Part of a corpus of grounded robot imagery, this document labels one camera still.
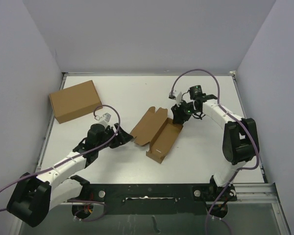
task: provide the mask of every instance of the white table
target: white table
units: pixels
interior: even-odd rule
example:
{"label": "white table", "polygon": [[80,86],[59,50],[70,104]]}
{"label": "white table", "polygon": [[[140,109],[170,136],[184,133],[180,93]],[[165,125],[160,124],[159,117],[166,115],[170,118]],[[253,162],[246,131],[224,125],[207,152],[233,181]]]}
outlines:
{"label": "white table", "polygon": [[[128,133],[137,124],[150,106],[167,108],[172,117],[168,99],[176,76],[68,76],[64,88],[93,80],[103,104],[113,106],[121,115],[121,127]],[[235,86],[230,76],[217,77],[221,104],[243,116]],[[217,95],[217,87],[209,76],[185,76],[175,89],[187,91],[189,87],[201,85],[207,94]],[[117,117],[109,108],[97,112],[109,112],[111,123]],[[87,135],[95,122],[89,114],[66,123],[53,123],[49,142],[43,158],[42,169],[52,166],[64,158]],[[139,147],[133,142],[116,149],[104,149],[99,158],[77,174],[92,184],[174,184],[208,183],[211,175],[222,168],[223,131],[209,117],[201,120],[191,118],[162,164],[146,156],[149,145]],[[246,164],[254,166],[255,158]],[[235,183],[263,183],[259,168],[240,172]]]}

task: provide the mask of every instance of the cardboard flap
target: cardboard flap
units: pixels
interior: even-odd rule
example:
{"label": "cardboard flap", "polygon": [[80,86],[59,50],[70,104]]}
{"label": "cardboard flap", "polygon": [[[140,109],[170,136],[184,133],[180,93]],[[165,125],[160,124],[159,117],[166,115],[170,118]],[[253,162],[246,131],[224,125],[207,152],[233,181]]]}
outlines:
{"label": "cardboard flap", "polygon": [[147,112],[144,114],[144,116],[142,117],[142,119],[140,119],[140,121],[133,128],[133,130],[131,131],[130,135],[132,137],[136,138],[139,135],[139,133],[141,133],[141,131],[144,128],[144,126],[147,125],[149,119],[151,119],[151,117],[155,114],[155,112],[156,112],[156,107],[154,107],[154,106],[150,107],[147,110]]}
{"label": "cardboard flap", "polygon": [[174,125],[172,119],[168,118],[160,133],[150,142],[150,148],[146,155],[161,163],[169,153],[182,128],[182,125]]}
{"label": "cardboard flap", "polygon": [[137,133],[134,132],[134,134],[137,134],[135,143],[140,146],[149,143],[152,138],[154,138],[154,136],[159,132],[160,128],[167,120],[167,117],[168,110],[163,108],[159,108],[155,114],[151,115],[150,118],[146,117],[146,121],[144,121],[145,125],[142,125],[141,129],[138,128]]}

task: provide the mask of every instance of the brown cardboard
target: brown cardboard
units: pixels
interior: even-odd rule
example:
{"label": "brown cardboard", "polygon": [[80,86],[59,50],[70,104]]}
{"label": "brown cardboard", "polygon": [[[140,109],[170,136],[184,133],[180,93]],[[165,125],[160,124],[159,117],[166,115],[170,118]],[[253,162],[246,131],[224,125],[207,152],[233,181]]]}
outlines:
{"label": "brown cardboard", "polygon": [[59,123],[90,114],[101,105],[93,81],[87,81],[49,95],[54,116]]}
{"label": "brown cardboard", "polygon": [[142,119],[137,123],[131,132],[135,137],[135,143],[143,146],[149,143],[149,151],[146,156],[161,163],[169,153],[183,125],[172,123],[168,118],[168,110],[159,108],[155,112],[155,107],[150,107]]}

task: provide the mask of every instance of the gray wall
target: gray wall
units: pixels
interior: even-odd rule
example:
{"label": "gray wall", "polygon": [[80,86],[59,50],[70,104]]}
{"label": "gray wall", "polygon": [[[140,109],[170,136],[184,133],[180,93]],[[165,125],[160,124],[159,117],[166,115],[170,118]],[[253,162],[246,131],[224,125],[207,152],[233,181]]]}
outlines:
{"label": "gray wall", "polygon": [[[0,0],[0,188],[34,169],[62,74],[21,0]],[[5,207],[12,190],[0,194]],[[14,217],[0,212],[0,235]]]}
{"label": "gray wall", "polygon": [[274,0],[24,0],[62,71],[237,69]]}
{"label": "gray wall", "polygon": [[257,121],[266,174],[276,182],[294,235],[294,0],[277,0],[237,80],[246,112]]}

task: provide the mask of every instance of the metal frame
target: metal frame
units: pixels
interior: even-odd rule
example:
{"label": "metal frame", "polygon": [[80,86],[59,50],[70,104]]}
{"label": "metal frame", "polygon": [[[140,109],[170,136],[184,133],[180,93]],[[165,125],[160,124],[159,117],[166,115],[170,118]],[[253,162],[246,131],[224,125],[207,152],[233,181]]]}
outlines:
{"label": "metal frame", "polygon": [[[65,81],[66,81],[66,77],[67,76],[101,76],[104,74],[98,74],[98,73],[66,73],[64,74],[60,89],[62,89],[64,87]],[[122,74],[122,75],[146,75],[146,76],[150,76],[150,75],[160,75],[160,74]],[[239,96],[239,101],[240,104],[242,106],[242,110],[243,110],[243,114],[246,117],[246,113],[244,110],[244,106],[242,104],[242,100],[241,100],[241,96],[238,90],[238,86],[236,83],[236,79],[234,76],[233,77],[233,82],[236,88],[236,91],[238,93]],[[47,132],[46,132],[46,136],[45,136],[45,140],[40,152],[40,156],[39,156],[39,160],[38,160],[38,164],[37,164],[37,168],[36,171],[39,171],[41,169],[41,165],[42,165],[42,161],[44,159],[44,155],[46,152],[46,147],[49,141],[49,137],[52,131],[52,126],[53,126],[53,122],[54,122],[54,114],[51,114],[50,120],[49,120],[49,125],[47,128]],[[272,204],[272,208],[275,214],[275,218],[280,230],[280,233],[282,235],[290,235],[290,230],[287,224],[287,221],[285,219],[283,210],[281,208],[281,204],[278,200],[278,195],[277,195],[277,191],[275,188],[274,184],[234,184],[235,189],[236,189],[236,193],[237,193],[237,198],[238,201],[236,202],[228,202],[228,203],[270,203]],[[78,203],[62,203],[62,205],[78,205]],[[13,221],[11,230],[10,230],[10,235],[18,235],[20,230],[21,230],[21,225],[22,225],[22,221],[18,218],[15,218],[15,220]]]}

